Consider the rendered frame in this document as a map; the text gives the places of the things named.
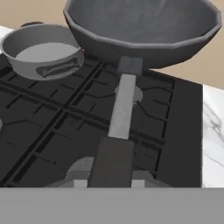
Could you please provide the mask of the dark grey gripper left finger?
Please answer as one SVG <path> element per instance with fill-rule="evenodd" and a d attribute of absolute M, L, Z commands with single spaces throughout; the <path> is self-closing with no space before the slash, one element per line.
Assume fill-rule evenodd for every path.
<path fill-rule="evenodd" d="M 71 171 L 65 178 L 49 185 L 51 188 L 86 188 L 90 171 Z"/>

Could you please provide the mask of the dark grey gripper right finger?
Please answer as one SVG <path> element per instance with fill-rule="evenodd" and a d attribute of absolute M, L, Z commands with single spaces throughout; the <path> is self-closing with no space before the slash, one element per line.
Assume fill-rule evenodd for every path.
<path fill-rule="evenodd" d="M 149 171 L 133 171 L 132 188 L 169 188 L 170 186 L 153 178 Z"/>

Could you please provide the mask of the black gas hob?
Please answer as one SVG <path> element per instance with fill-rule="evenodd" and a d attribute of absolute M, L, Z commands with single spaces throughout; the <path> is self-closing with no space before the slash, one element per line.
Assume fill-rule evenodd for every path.
<path fill-rule="evenodd" d="M 86 57 L 64 80 L 40 82 L 0 61 L 0 186 L 48 186 L 92 157 L 109 129 L 116 69 Z M 154 71 L 137 82 L 133 170 L 159 186 L 201 185 L 202 86 Z"/>

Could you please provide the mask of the silver grey two-handled pot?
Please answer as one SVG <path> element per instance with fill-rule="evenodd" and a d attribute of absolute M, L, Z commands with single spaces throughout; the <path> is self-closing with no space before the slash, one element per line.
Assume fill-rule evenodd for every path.
<path fill-rule="evenodd" d="M 25 24 L 1 39 L 0 50 L 17 74 L 33 81 L 63 79 L 84 62 L 73 34 L 59 24 Z"/>

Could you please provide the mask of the dark grey long-handled pan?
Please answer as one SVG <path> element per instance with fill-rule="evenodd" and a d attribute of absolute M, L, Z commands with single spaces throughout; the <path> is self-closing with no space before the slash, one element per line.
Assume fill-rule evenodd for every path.
<path fill-rule="evenodd" d="M 67 0 L 64 16 L 78 44 L 117 67 L 108 134 L 94 156 L 90 187 L 129 187 L 135 168 L 171 187 L 199 187 L 200 84 L 151 70 L 192 58 L 221 28 L 209 0 Z"/>

